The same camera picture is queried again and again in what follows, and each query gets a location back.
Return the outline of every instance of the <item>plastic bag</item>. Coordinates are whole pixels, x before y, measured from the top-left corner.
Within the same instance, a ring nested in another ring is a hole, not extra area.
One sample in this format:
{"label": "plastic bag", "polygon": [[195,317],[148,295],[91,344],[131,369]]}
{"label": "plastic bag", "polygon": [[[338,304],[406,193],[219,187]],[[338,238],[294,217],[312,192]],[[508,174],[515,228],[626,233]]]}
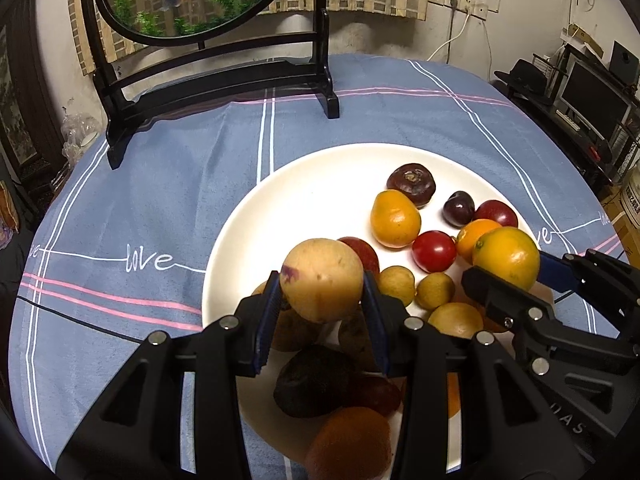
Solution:
{"label": "plastic bag", "polygon": [[63,110],[65,111],[65,118],[62,121],[60,131],[66,141],[62,146],[62,154],[69,161],[69,166],[73,168],[98,137],[101,127],[91,115],[68,115],[65,107],[63,107]]}

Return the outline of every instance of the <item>white plate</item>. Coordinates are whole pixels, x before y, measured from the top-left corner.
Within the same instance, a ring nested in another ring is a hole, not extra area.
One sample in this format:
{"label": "white plate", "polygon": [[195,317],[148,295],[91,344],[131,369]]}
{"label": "white plate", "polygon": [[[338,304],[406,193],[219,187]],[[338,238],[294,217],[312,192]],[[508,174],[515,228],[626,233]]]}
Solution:
{"label": "white plate", "polygon": [[[393,170],[409,162],[427,167],[436,181],[436,193],[420,210],[422,231],[458,230],[441,217],[442,205],[457,190],[465,190],[476,206],[497,199],[513,207],[488,182],[464,166],[434,153],[397,144],[349,144],[299,158],[275,171],[252,189],[226,221],[209,257],[202,291],[202,325],[232,314],[242,298],[280,270],[287,253],[308,238],[355,236],[369,242],[378,253],[380,269],[402,265],[411,269],[416,283],[426,274],[414,263],[411,251],[380,246],[369,230],[369,213],[376,195],[385,189]],[[519,227],[534,240],[529,226],[518,215]],[[456,283],[467,265],[456,263],[447,271]],[[541,298],[553,300],[539,286]],[[461,290],[457,297],[464,297]],[[410,313],[418,307],[409,306]],[[326,417],[296,419],[285,415],[273,400],[280,368],[293,353],[270,352],[268,364],[255,379],[238,378],[242,416],[268,444],[296,462]],[[391,419],[392,449],[396,448],[401,415]],[[449,468],[460,464],[460,413],[449,421]]]}

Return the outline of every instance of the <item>wall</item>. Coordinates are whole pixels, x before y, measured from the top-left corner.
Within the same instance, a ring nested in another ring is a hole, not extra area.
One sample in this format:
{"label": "wall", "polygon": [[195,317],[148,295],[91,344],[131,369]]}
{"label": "wall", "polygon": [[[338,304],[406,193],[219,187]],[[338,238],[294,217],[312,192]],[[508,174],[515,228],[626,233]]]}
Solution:
{"label": "wall", "polygon": [[[490,12],[486,21],[486,32],[493,57],[491,74],[495,70],[508,72],[519,58],[531,59],[533,52],[550,55],[561,46],[560,31],[568,23],[570,0],[487,0],[487,2],[493,8],[499,5],[499,13]],[[609,55],[613,39],[618,39],[631,50],[636,45],[640,46],[640,34],[631,24],[618,0],[596,0],[596,7],[588,13],[584,12],[585,5],[586,0],[580,0],[580,9],[572,10],[572,15],[575,16],[573,21],[583,26],[588,32],[593,30],[597,41],[609,52]],[[60,108],[73,97],[76,107],[97,117],[100,112],[100,103],[90,78],[83,77],[79,69],[71,37],[66,0],[37,0],[37,11],[39,23],[41,23],[40,45],[54,103]],[[464,18],[464,14],[456,13],[454,34],[457,34],[462,27]],[[331,13],[330,51],[332,54],[362,52],[380,56],[426,59],[447,39],[449,19],[450,9],[434,4],[429,5],[425,22],[364,12]],[[304,14],[258,16],[222,39],[212,40],[208,44],[269,34],[274,30],[285,32],[304,28],[310,28],[309,17]],[[176,52],[186,50],[188,48],[171,50],[150,48],[121,60],[117,67],[122,75],[126,75],[143,66],[175,55]],[[273,56],[306,56],[309,52],[307,46],[294,45],[286,48],[264,49],[260,52],[248,51],[226,56],[215,62],[206,60],[140,82],[131,86],[127,94],[132,96],[153,84],[235,62]],[[444,60],[445,56],[446,49],[443,49],[434,57],[434,60]],[[489,46],[484,27],[479,20],[471,18],[464,34],[452,44],[450,62],[481,78],[490,77]]]}

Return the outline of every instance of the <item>computer monitor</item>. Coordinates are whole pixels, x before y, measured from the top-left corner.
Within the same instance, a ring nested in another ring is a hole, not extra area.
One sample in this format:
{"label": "computer monitor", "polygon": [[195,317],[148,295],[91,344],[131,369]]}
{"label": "computer monitor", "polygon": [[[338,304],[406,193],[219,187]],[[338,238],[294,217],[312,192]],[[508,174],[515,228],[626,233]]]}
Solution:
{"label": "computer monitor", "polygon": [[574,63],[560,99],[607,142],[629,112],[629,104],[578,61]]}

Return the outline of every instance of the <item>silver screw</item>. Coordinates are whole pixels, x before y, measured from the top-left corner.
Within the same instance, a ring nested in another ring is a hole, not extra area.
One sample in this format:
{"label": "silver screw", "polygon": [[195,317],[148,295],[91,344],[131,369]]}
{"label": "silver screw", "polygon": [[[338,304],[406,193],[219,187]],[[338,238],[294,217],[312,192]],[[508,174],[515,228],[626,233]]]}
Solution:
{"label": "silver screw", "polygon": [[420,330],[424,326],[424,321],[419,317],[410,316],[405,318],[404,326],[409,330]]}
{"label": "silver screw", "polygon": [[236,316],[225,316],[218,323],[225,330],[232,330],[240,324],[240,320]]}
{"label": "silver screw", "polygon": [[531,369],[536,375],[544,375],[549,371],[549,361],[539,357],[531,363]]}
{"label": "silver screw", "polygon": [[491,343],[495,341],[495,337],[491,332],[487,332],[486,330],[482,330],[482,332],[478,332],[476,334],[476,339],[480,344],[484,346],[489,346]]}
{"label": "silver screw", "polygon": [[529,309],[529,317],[533,320],[533,321],[537,321],[539,319],[542,319],[542,311],[536,307],[536,306],[532,306]]}
{"label": "silver screw", "polygon": [[162,330],[156,330],[146,338],[152,345],[161,345],[166,341],[166,334]]}

